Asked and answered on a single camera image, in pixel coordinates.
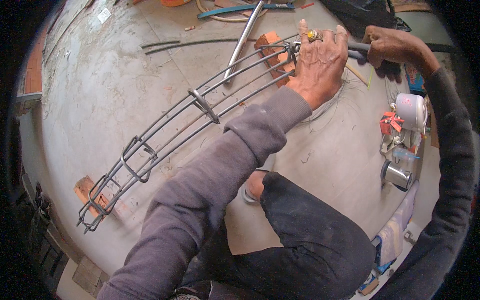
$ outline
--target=black bag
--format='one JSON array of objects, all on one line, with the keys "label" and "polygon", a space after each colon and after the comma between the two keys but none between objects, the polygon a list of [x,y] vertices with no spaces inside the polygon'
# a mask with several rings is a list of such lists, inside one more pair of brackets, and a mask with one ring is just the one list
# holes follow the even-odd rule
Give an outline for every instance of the black bag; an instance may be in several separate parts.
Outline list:
[{"label": "black bag", "polygon": [[350,33],[363,38],[365,28],[375,25],[385,28],[411,31],[411,28],[400,18],[395,17],[395,9],[387,0],[320,0],[347,27]]}]

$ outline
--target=black pants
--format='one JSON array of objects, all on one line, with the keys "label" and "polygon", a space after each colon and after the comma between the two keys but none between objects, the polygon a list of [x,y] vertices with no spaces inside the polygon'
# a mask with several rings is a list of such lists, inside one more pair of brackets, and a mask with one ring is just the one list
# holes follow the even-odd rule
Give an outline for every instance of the black pants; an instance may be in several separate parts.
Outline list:
[{"label": "black pants", "polygon": [[215,280],[269,299],[339,299],[372,270],[375,248],[352,220],[276,172],[263,180],[265,215],[285,246],[232,255],[225,226],[190,262],[182,286]]}]

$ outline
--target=yellow stick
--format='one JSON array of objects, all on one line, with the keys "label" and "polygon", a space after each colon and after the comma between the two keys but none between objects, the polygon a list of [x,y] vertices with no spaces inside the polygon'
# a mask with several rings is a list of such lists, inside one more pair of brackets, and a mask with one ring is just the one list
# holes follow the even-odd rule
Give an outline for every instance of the yellow stick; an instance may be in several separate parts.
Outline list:
[{"label": "yellow stick", "polygon": [[352,67],[349,63],[347,63],[345,65],[350,71],[352,71],[352,73],[354,73],[360,80],[362,80],[362,82],[368,86],[368,82],[367,82],[367,79],[365,79],[365,77],[363,77],[362,74],[360,74],[360,72],[358,72],[354,67]]},{"label": "yellow stick", "polygon": [[367,90],[370,89],[370,82],[372,82],[372,75],[373,75],[373,66],[372,66],[372,69],[370,70],[370,78],[368,79]]}]

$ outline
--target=red box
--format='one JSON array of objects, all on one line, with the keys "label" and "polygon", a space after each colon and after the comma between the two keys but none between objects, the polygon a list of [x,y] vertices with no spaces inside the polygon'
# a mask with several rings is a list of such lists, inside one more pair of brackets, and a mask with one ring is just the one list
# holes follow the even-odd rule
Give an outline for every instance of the red box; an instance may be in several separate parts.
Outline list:
[{"label": "red box", "polygon": [[392,128],[400,132],[402,130],[404,120],[394,112],[387,111],[380,120],[380,130],[383,134],[392,135]]}]

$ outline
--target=hand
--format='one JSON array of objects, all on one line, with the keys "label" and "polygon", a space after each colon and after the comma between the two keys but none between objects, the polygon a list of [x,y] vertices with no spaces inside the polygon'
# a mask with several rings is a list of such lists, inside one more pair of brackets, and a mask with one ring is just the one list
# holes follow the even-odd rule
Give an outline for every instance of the hand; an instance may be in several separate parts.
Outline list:
[{"label": "hand", "polygon": [[347,31],[342,26],[323,30],[323,41],[308,41],[305,20],[299,23],[301,40],[295,78],[287,86],[299,93],[312,110],[330,100],[342,86],[342,74],[348,58]]},{"label": "hand", "polygon": [[394,63],[408,62],[429,77],[440,68],[432,51],[419,38],[401,30],[367,26],[362,43],[370,44],[368,61],[378,76],[402,82],[400,68]]}]

